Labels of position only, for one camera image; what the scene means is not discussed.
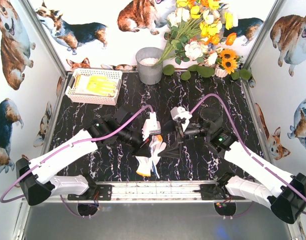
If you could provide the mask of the white glove orange cuff top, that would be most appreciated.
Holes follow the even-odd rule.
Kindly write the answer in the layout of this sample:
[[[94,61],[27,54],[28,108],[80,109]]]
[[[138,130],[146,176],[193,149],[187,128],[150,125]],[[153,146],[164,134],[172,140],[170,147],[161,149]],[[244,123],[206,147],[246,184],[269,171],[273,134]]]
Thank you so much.
[[[157,164],[160,161],[159,153],[165,150],[167,144],[163,141],[162,136],[153,135],[151,142],[149,144],[151,157],[148,159],[148,165],[150,170],[156,175],[158,179],[160,179],[160,175],[157,170]]]

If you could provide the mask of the white glove orange cuff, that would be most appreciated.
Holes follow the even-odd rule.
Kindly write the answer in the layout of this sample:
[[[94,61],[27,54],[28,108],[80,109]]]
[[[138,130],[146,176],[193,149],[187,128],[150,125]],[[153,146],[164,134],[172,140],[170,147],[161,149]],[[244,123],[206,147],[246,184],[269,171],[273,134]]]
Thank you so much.
[[[157,170],[157,164],[160,161],[159,153],[165,150],[167,144],[163,141],[162,136],[153,135],[151,142],[149,144],[151,157],[148,159],[148,165],[150,170],[156,175],[158,179],[160,179],[160,175]]]
[[[74,83],[75,94],[113,97],[116,94],[117,83],[101,75],[79,75]]]

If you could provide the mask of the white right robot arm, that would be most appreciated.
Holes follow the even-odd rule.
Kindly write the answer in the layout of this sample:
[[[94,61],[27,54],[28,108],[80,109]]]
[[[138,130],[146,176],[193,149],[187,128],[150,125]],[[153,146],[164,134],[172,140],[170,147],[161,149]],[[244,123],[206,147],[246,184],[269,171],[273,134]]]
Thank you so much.
[[[198,122],[193,123],[190,123],[192,115],[183,107],[174,107],[170,114],[174,122],[168,122],[163,129],[175,132],[176,139],[158,154],[159,157],[178,159],[186,141],[204,138],[206,147],[214,155],[238,166],[255,179],[250,181],[227,172],[216,182],[221,192],[261,204],[287,224],[294,224],[304,213],[305,175],[292,175],[252,152],[236,134],[222,126],[223,118],[213,108],[204,107],[199,112]]]

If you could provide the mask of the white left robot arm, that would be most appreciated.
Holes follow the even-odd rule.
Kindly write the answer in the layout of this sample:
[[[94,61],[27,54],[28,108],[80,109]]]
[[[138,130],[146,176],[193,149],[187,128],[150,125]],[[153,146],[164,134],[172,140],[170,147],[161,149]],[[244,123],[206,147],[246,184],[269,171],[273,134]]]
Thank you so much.
[[[120,107],[115,114],[92,120],[71,139],[32,160],[22,157],[16,162],[16,177],[23,196],[30,206],[36,206],[49,197],[74,195],[79,200],[90,200],[101,191],[88,174],[58,176],[57,173],[81,157],[100,147],[120,141],[129,145],[135,156],[151,156],[150,134],[159,128],[154,111],[149,112],[141,130],[131,128],[136,117],[143,112],[128,112]]]

